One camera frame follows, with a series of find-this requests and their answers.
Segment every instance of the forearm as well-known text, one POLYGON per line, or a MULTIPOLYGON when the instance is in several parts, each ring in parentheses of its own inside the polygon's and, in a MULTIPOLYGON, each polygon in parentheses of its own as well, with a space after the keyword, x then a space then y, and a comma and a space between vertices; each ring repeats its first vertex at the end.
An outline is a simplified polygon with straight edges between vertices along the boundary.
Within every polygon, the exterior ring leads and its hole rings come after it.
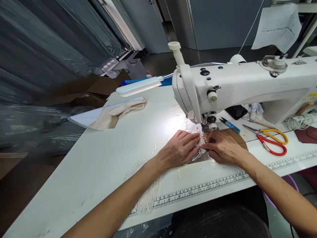
POLYGON ((310 202, 252 155, 241 168, 269 196, 296 230, 305 235, 317 236, 317 210, 310 202))
POLYGON ((63 238, 112 237, 148 187, 164 171, 153 158, 100 202, 63 238))

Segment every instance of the yellow sticker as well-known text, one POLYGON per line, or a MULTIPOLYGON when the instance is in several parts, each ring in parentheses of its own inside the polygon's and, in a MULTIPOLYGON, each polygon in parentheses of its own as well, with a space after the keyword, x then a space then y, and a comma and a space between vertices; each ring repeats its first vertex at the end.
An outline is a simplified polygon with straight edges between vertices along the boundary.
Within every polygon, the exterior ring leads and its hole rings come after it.
POLYGON ((317 99, 317 93, 308 94, 303 100, 317 99))

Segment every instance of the cable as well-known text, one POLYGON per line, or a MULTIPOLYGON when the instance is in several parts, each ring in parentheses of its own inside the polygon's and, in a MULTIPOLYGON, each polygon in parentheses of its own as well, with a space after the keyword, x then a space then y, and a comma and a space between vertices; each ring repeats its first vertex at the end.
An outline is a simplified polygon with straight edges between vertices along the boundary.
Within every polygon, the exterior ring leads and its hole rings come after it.
POLYGON ((303 195, 303 197, 306 197, 308 195, 313 195, 313 194, 316 194, 316 192, 306 193, 306 194, 303 195))
MULTIPOLYGON (((192 65, 191 68, 194 68, 194 67, 199 67, 199 66, 209 66, 209 65, 224 65, 226 63, 216 63, 216 62, 210 62, 210 63, 201 63, 201 64, 195 64, 195 65, 192 65)), ((163 76, 164 79, 166 78, 169 78, 173 76, 173 73, 170 73, 168 75, 165 75, 163 76)))
POLYGON ((249 36, 249 34, 250 34, 252 28, 253 28, 253 25, 254 25, 254 23, 255 23, 255 20, 258 18, 258 14, 259 14, 259 12, 260 12, 260 10, 261 10, 261 7, 262 7, 263 2, 264 2, 264 0, 262 0, 262 2, 261 2, 260 8, 259 8, 259 10, 258 10, 258 13, 257 13, 257 15, 255 16, 255 19, 254 19, 254 21, 253 21, 253 23, 252 23, 252 26, 251 26, 251 28, 250 28, 250 30, 249 30, 249 33, 247 34, 247 37, 245 38, 245 40, 244 40, 244 42, 243 42, 243 44, 242 44, 242 46, 241 46, 241 48, 240 48, 240 50, 239 50, 238 55, 240 54, 240 51, 242 50, 242 48, 243 48, 243 46, 244 46, 244 43, 245 43, 245 41, 247 40, 247 38, 248 38, 248 36, 249 36))
POLYGON ((293 233, 293 227, 292 227, 292 225, 291 225, 291 224, 290 224, 290 227, 291 227, 292 237, 293 237, 293 238, 295 238, 295 237, 294 237, 294 233, 293 233))
POLYGON ((289 130, 305 130, 314 123, 314 119, 314 116, 310 114, 302 114, 300 116, 292 116, 284 122, 286 122, 289 130))

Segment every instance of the blue thread snips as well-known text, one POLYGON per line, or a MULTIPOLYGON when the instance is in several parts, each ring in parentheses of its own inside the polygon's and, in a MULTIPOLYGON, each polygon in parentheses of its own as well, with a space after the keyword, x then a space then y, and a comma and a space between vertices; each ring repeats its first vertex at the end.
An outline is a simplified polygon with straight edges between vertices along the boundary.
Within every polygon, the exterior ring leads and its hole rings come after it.
POLYGON ((224 119, 223 117, 221 117, 222 119, 219 119, 223 124, 225 124, 226 126, 230 127, 231 129, 233 129, 235 132, 237 132, 238 134, 240 133, 240 129, 237 128, 235 125, 233 125, 231 122, 229 122, 228 120, 224 119))

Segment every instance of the blue object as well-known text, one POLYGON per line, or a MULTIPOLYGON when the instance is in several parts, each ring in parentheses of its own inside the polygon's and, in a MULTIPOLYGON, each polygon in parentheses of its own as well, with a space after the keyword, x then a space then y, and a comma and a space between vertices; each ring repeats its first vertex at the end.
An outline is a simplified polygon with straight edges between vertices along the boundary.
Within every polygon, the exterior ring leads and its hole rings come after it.
MULTIPOLYGON (((160 87, 172 85, 172 77, 173 77, 173 76, 171 76, 171 77, 169 77, 169 78, 166 78, 166 79, 164 79, 163 81, 161 81, 161 84, 162 84, 162 85, 161 85, 160 87)), ((122 85, 124 86, 124 85, 127 85, 127 84, 136 83, 136 82, 139 82, 139 81, 142 81, 142 80, 146 80, 146 79, 148 79, 148 78, 144 78, 144 79, 131 79, 131 80, 121 81, 121 83, 122 83, 122 85)))
POLYGON ((224 119, 223 117, 221 117, 222 119, 220 119, 220 121, 225 124, 227 127, 230 127, 232 130, 234 130, 235 132, 237 132, 238 134, 240 133, 240 129, 237 128, 235 125, 233 125, 231 122, 229 122, 228 120, 224 119))

